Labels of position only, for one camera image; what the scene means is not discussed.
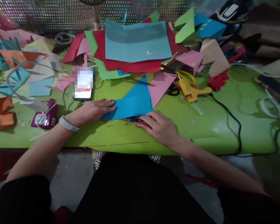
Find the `folded paper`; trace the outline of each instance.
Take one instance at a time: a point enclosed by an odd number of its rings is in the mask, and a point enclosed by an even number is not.
[[[202,64],[213,62],[208,72],[210,77],[217,76],[230,68],[230,64],[215,39],[205,39],[200,52],[203,55]]]
[[[120,25],[105,20],[106,59],[139,62],[172,57],[165,21]]]

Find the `stack of paper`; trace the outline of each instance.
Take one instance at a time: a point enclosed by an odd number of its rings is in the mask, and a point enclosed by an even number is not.
[[[175,43],[174,32],[167,21],[158,20],[157,11],[134,25],[106,19],[105,30],[85,31],[85,35],[103,80],[158,72],[163,62],[187,51]]]

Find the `wire mesh background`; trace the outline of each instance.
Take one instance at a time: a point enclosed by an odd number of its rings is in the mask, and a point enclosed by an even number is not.
[[[253,0],[280,3],[280,0]],[[101,24],[105,18],[122,23],[127,10],[126,24],[143,21],[155,10],[161,19],[174,21],[191,7],[199,8],[203,0],[106,0],[99,6]],[[91,30],[93,17],[91,7],[78,0],[0,0],[0,12],[13,19],[19,28],[36,33],[61,30]]]

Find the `white wristband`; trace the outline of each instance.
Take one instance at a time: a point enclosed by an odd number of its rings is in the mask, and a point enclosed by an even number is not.
[[[72,132],[76,132],[76,131],[78,131],[78,130],[80,129],[80,128],[77,128],[77,127],[73,126],[71,123],[69,123],[69,122],[65,119],[64,115],[59,119],[59,123],[60,123],[63,127],[65,127],[67,130],[70,130],[70,131],[72,131]]]

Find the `red paper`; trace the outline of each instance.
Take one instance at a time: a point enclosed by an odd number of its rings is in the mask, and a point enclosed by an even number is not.
[[[79,46],[80,46],[80,43],[81,43],[83,37],[84,37],[84,32],[75,36],[71,45],[69,46],[68,51],[66,52],[64,58],[62,59],[63,63],[71,62],[75,59],[75,57],[77,56],[77,51],[79,49]]]
[[[150,18],[147,18],[143,22],[151,22]],[[176,52],[177,54],[181,54],[187,51],[187,48],[184,45],[175,43],[175,34],[170,29],[169,24],[166,22],[166,30],[168,35],[168,41],[170,44],[170,49],[172,55]],[[160,71],[162,60],[151,60],[151,61],[143,61],[143,62],[134,62],[134,63],[126,63],[121,61],[114,61],[106,59],[105,55],[105,30],[93,31],[94,38],[98,45],[98,48],[93,57],[104,62],[107,70],[115,70],[121,69],[122,73],[134,73],[134,72],[158,72]]]

